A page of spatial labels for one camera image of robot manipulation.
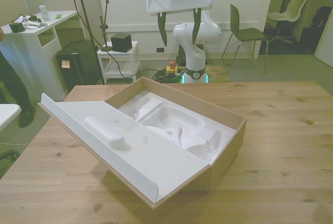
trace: person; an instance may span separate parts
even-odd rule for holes
[[[4,31],[0,27],[0,41],[4,39]],[[4,83],[9,94],[16,100],[17,104],[21,107],[19,118],[19,127],[24,128],[32,123],[36,109],[31,105],[27,89],[25,88],[22,80],[16,74],[15,70],[6,60],[0,50],[0,81]],[[0,89],[0,103],[7,103],[4,92]]]

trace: white table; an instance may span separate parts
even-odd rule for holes
[[[57,14],[62,14],[60,19],[55,19]],[[5,38],[0,42],[0,49],[25,84],[31,101],[40,101],[43,92],[55,101],[66,97],[67,88],[55,55],[62,49],[60,43],[77,40],[71,32],[80,31],[81,38],[85,37],[75,10],[49,11],[49,15],[51,21],[42,28],[12,33],[9,25],[2,27]],[[41,13],[36,16],[42,19]],[[60,37],[63,29],[69,32]]]
[[[127,52],[103,52],[99,50],[97,52],[99,64],[102,70],[104,83],[108,78],[123,78],[119,73],[119,68],[117,63],[109,56],[113,56],[119,63],[121,73],[125,76],[132,76],[133,82],[136,81],[136,76],[134,76],[139,68],[141,69],[138,42],[132,41],[132,48]],[[106,66],[103,63],[103,59],[108,59]]]
[[[20,113],[21,108],[17,104],[0,104],[0,131],[2,131]]]

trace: chair leg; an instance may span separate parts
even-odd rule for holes
[[[228,45],[229,45],[229,42],[230,42],[230,40],[231,40],[232,37],[233,37],[233,33],[231,33],[231,36],[230,36],[229,41],[228,41],[228,43],[227,43],[227,46],[225,46],[224,52],[223,52],[223,54],[222,54],[222,56],[221,56],[221,59],[223,58],[224,53],[225,53],[225,51],[227,50]]]
[[[267,55],[268,55],[268,44],[270,43],[269,40],[265,39],[266,41],[266,55],[264,59],[264,74],[266,74],[266,61],[267,61]]]
[[[231,64],[230,64],[230,68],[229,68],[228,73],[230,73],[230,70],[231,70],[231,68],[233,67],[233,64],[234,64],[235,58],[236,58],[236,56],[237,56],[237,53],[238,53],[239,47],[240,47],[240,45],[242,44],[242,42],[243,42],[243,41],[241,41],[241,42],[239,43],[239,45],[238,45],[238,48],[237,48],[236,53],[235,53],[235,55],[234,55],[233,61],[232,61]]]
[[[252,59],[254,58],[255,43],[256,43],[256,41],[254,41],[254,44],[253,44]]]
[[[277,28],[276,36],[273,37],[271,40],[269,40],[269,43],[272,43],[275,40],[280,40],[280,41],[282,41],[284,43],[292,44],[292,41],[288,41],[286,39],[290,39],[290,38],[292,39],[293,37],[292,36],[291,37],[290,36],[285,36],[285,37],[279,36],[280,30],[281,30],[281,25],[279,25],[279,27]]]

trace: black pants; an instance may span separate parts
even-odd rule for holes
[[[21,107],[21,109],[25,109],[30,106],[27,89],[25,88],[20,77],[16,74],[15,70],[1,53],[1,51],[0,81],[4,83],[4,86],[6,87],[10,95],[16,100],[17,104]],[[6,97],[1,89],[0,103],[7,103]]]

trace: black speaker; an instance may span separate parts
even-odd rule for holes
[[[76,85],[97,84],[99,64],[91,41],[71,42],[56,54],[56,58],[69,92]]]
[[[117,33],[111,37],[112,51],[127,52],[132,48],[132,39],[130,34]]]

